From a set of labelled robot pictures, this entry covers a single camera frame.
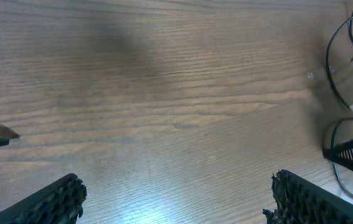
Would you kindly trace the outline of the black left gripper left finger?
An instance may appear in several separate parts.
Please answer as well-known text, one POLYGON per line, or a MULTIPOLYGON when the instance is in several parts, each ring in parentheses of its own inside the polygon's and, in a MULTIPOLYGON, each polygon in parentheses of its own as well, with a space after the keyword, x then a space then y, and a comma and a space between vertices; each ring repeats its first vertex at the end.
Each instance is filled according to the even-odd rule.
POLYGON ((0 224, 76 224, 83 215, 87 188, 67 174, 0 212, 0 224))

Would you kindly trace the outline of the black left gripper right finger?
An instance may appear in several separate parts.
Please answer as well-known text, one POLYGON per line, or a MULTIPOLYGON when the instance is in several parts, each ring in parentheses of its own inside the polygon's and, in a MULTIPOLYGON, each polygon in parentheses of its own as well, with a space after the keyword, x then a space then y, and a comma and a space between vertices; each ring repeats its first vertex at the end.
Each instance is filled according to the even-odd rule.
POLYGON ((271 189, 277 208, 263 210, 267 223, 353 224, 353 204, 288 170, 272 176, 271 189))

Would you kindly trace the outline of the clear tape piece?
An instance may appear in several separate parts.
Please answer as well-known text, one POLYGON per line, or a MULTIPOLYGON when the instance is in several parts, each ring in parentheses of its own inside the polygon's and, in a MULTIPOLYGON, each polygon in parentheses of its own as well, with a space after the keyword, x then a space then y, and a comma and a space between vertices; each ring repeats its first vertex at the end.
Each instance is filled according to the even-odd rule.
POLYGON ((337 70, 333 67, 329 67, 329 68, 319 67, 314 70, 310 70, 306 72, 306 76, 312 80, 327 79, 329 73, 332 75, 332 74, 335 74, 336 72, 337 70))

